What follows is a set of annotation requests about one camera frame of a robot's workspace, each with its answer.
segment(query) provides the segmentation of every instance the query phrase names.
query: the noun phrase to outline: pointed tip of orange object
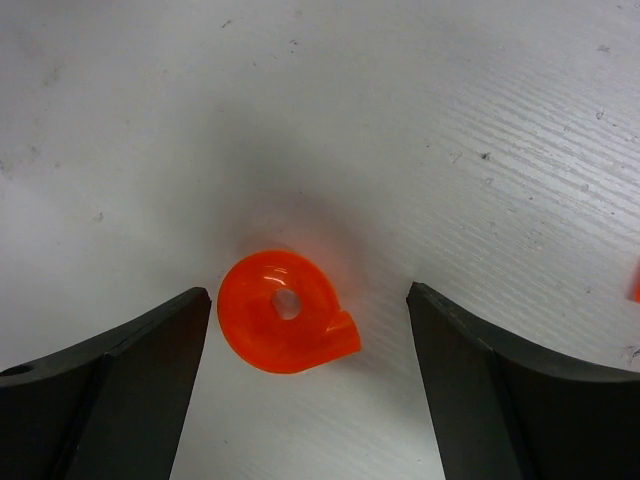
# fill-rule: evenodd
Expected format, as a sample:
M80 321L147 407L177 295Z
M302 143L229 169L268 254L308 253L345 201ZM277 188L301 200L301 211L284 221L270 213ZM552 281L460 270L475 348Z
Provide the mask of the pointed tip of orange object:
M290 320L274 305L280 290L299 299ZM222 281L218 319L231 348L271 373L301 372L361 349L356 324L327 277L292 252L260 252L238 262Z

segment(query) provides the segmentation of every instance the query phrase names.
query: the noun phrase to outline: orange object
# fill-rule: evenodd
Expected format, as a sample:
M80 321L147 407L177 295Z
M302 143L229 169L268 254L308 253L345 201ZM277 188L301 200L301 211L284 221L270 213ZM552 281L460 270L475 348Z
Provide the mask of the orange object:
M299 313L286 320L274 301L291 292ZM361 348L327 277L292 252L260 252L238 262L222 281L218 318L231 348L267 372L301 372Z

